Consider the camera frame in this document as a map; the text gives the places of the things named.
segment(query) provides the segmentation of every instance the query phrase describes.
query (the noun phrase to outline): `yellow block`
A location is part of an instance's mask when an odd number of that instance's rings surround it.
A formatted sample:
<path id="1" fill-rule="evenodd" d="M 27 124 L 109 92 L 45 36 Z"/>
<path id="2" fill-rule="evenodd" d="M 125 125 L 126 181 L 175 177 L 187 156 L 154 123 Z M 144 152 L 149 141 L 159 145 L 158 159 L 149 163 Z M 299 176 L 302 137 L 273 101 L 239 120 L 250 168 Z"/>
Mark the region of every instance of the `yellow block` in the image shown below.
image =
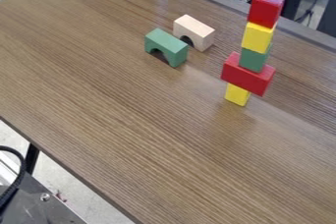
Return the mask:
<path id="1" fill-rule="evenodd" d="M 269 43 L 272 41 L 274 29 L 260 26 L 253 23 L 248 23 L 245 29 L 242 47 L 258 52 L 266 53 Z"/>
<path id="2" fill-rule="evenodd" d="M 251 93 L 241 87 L 233 84 L 226 86 L 225 99 L 238 105 L 245 106 L 250 98 Z"/>

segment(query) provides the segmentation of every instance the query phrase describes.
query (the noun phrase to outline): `red rectangular block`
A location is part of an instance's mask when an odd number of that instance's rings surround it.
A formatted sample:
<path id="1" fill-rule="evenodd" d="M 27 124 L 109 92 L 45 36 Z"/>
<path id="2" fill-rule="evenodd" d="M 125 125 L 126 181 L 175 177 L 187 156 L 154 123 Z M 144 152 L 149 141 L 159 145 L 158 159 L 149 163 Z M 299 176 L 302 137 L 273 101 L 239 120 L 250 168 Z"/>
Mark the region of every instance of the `red rectangular block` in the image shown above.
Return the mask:
<path id="1" fill-rule="evenodd" d="M 261 73 L 254 73 L 239 67 L 239 58 L 239 53 L 232 52 L 224 63 L 221 79 L 249 92 L 263 96 L 274 76 L 275 69 L 269 65 L 265 65 Z"/>
<path id="2" fill-rule="evenodd" d="M 252 0 L 248 20 L 267 28 L 278 22 L 285 0 Z"/>

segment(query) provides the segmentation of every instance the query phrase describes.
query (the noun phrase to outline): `wooden block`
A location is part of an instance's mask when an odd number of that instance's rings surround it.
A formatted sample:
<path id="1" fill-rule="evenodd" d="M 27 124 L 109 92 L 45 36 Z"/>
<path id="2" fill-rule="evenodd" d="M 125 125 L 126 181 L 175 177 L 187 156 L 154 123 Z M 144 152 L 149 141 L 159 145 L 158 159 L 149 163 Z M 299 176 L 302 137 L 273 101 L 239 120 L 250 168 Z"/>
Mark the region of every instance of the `wooden block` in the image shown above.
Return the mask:
<path id="1" fill-rule="evenodd" d="M 264 54 L 251 51 L 243 47 L 241 59 L 239 61 L 239 66 L 246 68 L 250 71 L 260 73 L 269 56 L 269 51 L 271 47 L 272 47 L 272 43 L 269 44 L 268 49 L 266 53 Z"/>
<path id="2" fill-rule="evenodd" d="M 252 0 L 250 23 L 273 28 L 278 22 L 285 0 Z"/>
<path id="3" fill-rule="evenodd" d="M 248 23 L 245 29 L 242 47 L 260 54 L 265 54 L 269 43 L 272 41 L 275 27 L 276 25 L 274 25 L 273 28 L 267 28 Z"/>
<path id="4" fill-rule="evenodd" d="M 226 86 L 225 99 L 240 106 L 247 105 L 251 93 L 233 84 Z"/>
<path id="5" fill-rule="evenodd" d="M 221 79 L 249 92 L 263 96 L 274 76 L 275 69 L 266 64 L 261 73 L 254 73 L 239 67 L 239 57 L 239 53 L 232 52 L 229 58 L 226 59 Z"/>
<path id="6" fill-rule="evenodd" d="M 184 15 L 174 21 L 173 34 L 180 39 L 187 36 L 193 42 L 194 48 L 202 52 L 213 44 L 215 29 Z"/>
<path id="7" fill-rule="evenodd" d="M 188 48 L 187 43 L 160 28 L 149 32 L 144 38 L 144 50 L 149 54 L 155 49 L 160 50 L 173 68 L 186 62 Z"/>

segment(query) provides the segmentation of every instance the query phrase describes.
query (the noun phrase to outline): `green arch block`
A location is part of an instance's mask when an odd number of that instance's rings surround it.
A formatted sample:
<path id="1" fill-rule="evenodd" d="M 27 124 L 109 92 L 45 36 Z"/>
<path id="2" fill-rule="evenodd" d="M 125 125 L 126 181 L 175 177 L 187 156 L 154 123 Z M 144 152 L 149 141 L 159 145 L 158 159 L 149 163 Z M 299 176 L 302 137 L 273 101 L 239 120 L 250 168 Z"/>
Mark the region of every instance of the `green arch block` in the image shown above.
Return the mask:
<path id="1" fill-rule="evenodd" d="M 187 61 L 188 48 L 187 43 L 160 28 L 149 32 L 144 38 L 144 50 L 149 54 L 154 49 L 160 50 L 173 68 Z"/>

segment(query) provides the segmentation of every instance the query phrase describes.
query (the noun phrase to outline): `black cable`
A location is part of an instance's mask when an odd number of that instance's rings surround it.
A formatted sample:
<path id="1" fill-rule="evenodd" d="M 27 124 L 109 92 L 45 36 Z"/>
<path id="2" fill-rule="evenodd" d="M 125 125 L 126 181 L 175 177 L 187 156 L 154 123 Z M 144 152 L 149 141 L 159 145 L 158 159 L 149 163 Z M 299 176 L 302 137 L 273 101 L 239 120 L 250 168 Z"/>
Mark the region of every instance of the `black cable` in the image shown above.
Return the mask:
<path id="1" fill-rule="evenodd" d="M 24 179 L 27 166 L 23 156 L 15 149 L 0 145 L 0 151 L 7 151 L 16 155 L 21 162 L 21 167 L 17 179 L 13 182 L 11 186 L 7 188 L 7 190 L 2 195 L 0 195 L 0 210 L 2 210 L 3 207 L 6 206 L 6 204 L 9 202 L 9 200 L 11 200 L 12 196 L 17 192 L 20 183 Z"/>

